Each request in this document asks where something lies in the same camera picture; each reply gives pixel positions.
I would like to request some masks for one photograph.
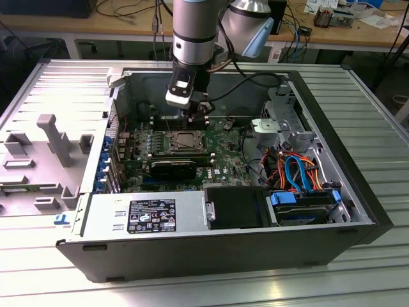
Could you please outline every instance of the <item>connector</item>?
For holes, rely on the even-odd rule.
[[[308,166],[307,168],[304,168],[305,171],[312,171],[314,169],[318,169],[318,165],[314,165],[314,166]]]
[[[291,192],[276,192],[270,196],[273,206],[297,203],[295,196]]]
[[[156,15],[152,18],[152,32],[153,34],[157,34],[159,32],[159,21]]]

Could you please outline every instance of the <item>wooden desk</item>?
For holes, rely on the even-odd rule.
[[[132,4],[133,0],[114,0],[115,7]],[[378,51],[387,52],[396,37],[396,28],[388,27],[376,29],[359,20],[353,23],[352,28],[331,27],[322,29],[314,27],[313,15],[303,12],[305,0],[294,0],[291,7],[298,20],[304,20],[301,24],[313,29],[308,48],[312,49],[336,49],[350,51]],[[382,10],[404,10],[406,2],[391,4],[384,3]],[[121,12],[128,13],[153,5],[153,0],[144,0],[140,5],[125,8]],[[110,2],[103,4],[100,10],[112,14]],[[12,28],[19,36],[34,36],[48,38],[62,38],[65,40],[71,58],[81,57],[76,40],[115,40],[115,41],[152,41],[151,22],[153,9],[138,13],[135,16],[134,25],[118,20],[114,17],[106,17],[93,12],[88,19],[71,19],[64,17],[35,17],[19,15],[1,15],[0,20]],[[172,41],[172,18],[162,9],[164,33],[166,41]],[[293,40],[293,35],[288,27],[283,25],[279,35],[271,35],[267,46],[275,51],[281,51]],[[403,41],[399,38],[397,47]]]

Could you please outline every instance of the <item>power supply label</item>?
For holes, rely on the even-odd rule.
[[[175,200],[132,200],[128,233],[175,232]]]

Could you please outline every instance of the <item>desk clutter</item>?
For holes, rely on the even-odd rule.
[[[353,3],[346,0],[308,0],[304,12],[315,14],[314,25],[320,28],[350,28],[356,19],[378,29],[402,24],[403,15],[398,14],[399,10],[397,13],[380,10],[382,3],[382,0]]]

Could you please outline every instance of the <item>paper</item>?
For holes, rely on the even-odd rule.
[[[360,19],[360,21],[378,29],[385,29],[391,25],[391,21],[389,19],[377,15],[365,17],[363,19]]]
[[[320,5],[323,8],[336,9],[338,6],[338,0],[308,0],[304,8],[304,13],[317,14]]]

